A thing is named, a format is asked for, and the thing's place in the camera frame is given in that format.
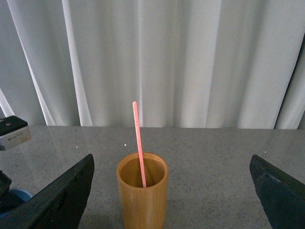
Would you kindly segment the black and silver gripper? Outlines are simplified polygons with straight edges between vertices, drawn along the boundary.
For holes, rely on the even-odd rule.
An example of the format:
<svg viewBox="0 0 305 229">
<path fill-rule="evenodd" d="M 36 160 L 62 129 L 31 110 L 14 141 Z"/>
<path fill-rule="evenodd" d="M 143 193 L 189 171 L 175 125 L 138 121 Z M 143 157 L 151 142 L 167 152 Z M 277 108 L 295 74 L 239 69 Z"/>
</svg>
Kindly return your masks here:
<svg viewBox="0 0 305 229">
<path fill-rule="evenodd" d="M 31 138 L 28 123 L 17 116 L 0 119 L 0 150 L 8 150 L 29 141 Z"/>
</svg>

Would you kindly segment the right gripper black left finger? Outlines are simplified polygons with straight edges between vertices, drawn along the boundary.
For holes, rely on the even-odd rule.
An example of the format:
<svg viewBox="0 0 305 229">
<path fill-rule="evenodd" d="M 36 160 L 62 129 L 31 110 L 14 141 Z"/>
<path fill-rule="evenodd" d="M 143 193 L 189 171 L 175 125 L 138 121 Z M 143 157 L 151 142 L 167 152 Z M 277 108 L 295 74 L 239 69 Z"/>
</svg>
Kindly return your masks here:
<svg viewBox="0 0 305 229">
<path fill-rule="evenodd" d="M 88 154 L 29 201 L 1 218 L 2 229 L 76 229 L 87 205 L 94 173 Z"/>
</svg>

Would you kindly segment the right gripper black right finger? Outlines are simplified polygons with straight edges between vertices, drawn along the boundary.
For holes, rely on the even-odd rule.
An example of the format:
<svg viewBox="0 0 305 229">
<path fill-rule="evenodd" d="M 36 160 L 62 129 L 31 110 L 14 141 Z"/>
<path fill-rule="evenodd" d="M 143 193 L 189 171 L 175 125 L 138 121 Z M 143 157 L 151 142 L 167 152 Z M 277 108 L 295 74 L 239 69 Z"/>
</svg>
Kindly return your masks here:
<svg viewBox="0 0 305 229">
<path fill-rule="evenodd" d="M 258 155 L 249 170 L 255 191 L 274 229 L 305 227 L 305 185 Z"/>
</svg>

